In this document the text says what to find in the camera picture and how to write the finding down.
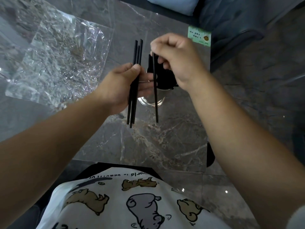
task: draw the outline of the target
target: black lid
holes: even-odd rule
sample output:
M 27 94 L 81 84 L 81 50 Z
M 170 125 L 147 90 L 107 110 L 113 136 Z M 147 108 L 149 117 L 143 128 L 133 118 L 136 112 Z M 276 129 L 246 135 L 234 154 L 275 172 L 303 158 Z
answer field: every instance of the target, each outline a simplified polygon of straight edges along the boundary
M 157 88 L 169 90 L 178 87 L 175 75 L 169 69 L 164 69 L 163 64 L 158 64 L 158 57 L 155 55 L 155 72 L 157 74 Z M 149 55 L 147 72 L 153 73 L 153 57 Z

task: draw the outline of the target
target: hand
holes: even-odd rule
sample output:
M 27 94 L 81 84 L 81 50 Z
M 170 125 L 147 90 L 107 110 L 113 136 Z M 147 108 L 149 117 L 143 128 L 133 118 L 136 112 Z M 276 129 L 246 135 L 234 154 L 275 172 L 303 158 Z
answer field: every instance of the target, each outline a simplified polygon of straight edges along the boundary
M 208 73 L 189 38 L 169 33 L 156 38 L 150 45 L 152 52 L 159 56 L 158 63 L 164 63 L 164 69 L 173 71 L 177 84 L 185 91 L 192 89 L 196 77 Z
M 92 93 L 109 108 L 109 114 L 115 115 L 128 106 L 130 85 L 140 75 L 138 97 L 149 96 L 153 91 L 152 73 L 144 72 L 144 68 L 131 63 L 121 65 L 107 74 L 101 84 Z

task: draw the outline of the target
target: marble table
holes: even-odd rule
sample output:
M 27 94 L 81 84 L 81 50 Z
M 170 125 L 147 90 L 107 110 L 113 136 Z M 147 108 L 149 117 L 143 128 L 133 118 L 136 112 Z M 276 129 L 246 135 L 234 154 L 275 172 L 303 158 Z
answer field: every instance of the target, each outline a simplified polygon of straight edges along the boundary
M 187 36 L 188 25 L 118 0 L 10 0 L 2 1 L 6 21 L 23 44 L 7 46 L 0 34 L 0 68 L 5 56 L 15 56 L 13 69 L 18 68 L 24 50 L 39 24 L 39 5 L 51 5 L 65 13 L 114 29 L 101 80 L 114 67 L 131 62 L 134 40 L 144 40 L 142 65 L 147 68 L 150 42 L 168 32 Z M 31 9 L 33 22 L 14 26 L 14 19 L 25 8 Z M 209 68 L 210 48 L 196 44 L 204 64 Z M 0 139 L 6 139 L 48 117 L 52 112 L 37 103 L 4 95 L 6 81 L 0 80 Z M 75 159 L 148 166 L 164 170 L 205 172 L 207 135 L 187 92 L 175 88 L 166 93 L 159 107 L 159 123 L 154 108 L 138 102 L 135 125 L 126 125 L 127 110 L 109 117 L 103 126 L 75 155 Z

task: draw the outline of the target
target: sticker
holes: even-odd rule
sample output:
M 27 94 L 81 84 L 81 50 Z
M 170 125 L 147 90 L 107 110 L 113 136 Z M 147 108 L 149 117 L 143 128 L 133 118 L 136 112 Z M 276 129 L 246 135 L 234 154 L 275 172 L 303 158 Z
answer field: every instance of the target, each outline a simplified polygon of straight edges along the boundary
M 211 47 L 211 33 L 200 28 L 189 26 L 188 38 L 192 39 L 193 42 Z

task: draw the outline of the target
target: plastic bag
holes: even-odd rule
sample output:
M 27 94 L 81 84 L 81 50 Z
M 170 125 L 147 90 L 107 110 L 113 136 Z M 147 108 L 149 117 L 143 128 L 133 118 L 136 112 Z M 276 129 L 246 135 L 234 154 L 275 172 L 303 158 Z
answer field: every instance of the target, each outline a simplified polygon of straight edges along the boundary
M 65 108 L 98 85 L 112 35 L 111 28 L 47 7 L 6 95 Z

